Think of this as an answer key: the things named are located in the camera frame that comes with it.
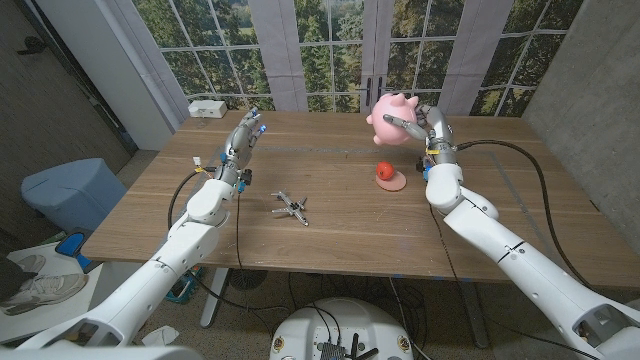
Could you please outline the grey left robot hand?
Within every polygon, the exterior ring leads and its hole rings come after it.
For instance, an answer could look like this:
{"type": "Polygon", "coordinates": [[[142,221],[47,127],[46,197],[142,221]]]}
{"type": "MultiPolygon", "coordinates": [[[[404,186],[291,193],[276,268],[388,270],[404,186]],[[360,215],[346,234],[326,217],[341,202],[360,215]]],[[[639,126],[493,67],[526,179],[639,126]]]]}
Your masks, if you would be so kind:
{"type": "Polygon", "coordinates": [[[249,110],[238,126],[229,134],[220,154],[221,165],[215,170],[218,180],[235,185],[250,162],[252,150],[267,126],[260,124],[261,114],[256,107],[249,110]]]}

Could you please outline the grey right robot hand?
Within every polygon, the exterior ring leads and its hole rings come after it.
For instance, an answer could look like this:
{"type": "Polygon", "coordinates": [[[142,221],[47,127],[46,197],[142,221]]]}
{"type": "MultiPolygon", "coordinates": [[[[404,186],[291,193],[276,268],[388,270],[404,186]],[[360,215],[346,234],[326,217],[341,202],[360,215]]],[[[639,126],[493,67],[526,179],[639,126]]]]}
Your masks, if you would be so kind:
{"type": "Polygon", "coordinates": [[[453,134],[444,114],[435,106],[423,105],[416,110],[416,116],[416,123],[390,114],[384,114],[383,120],[403,129],[411,138],[424,140],[436,165],[456,164],[453,134]]]}

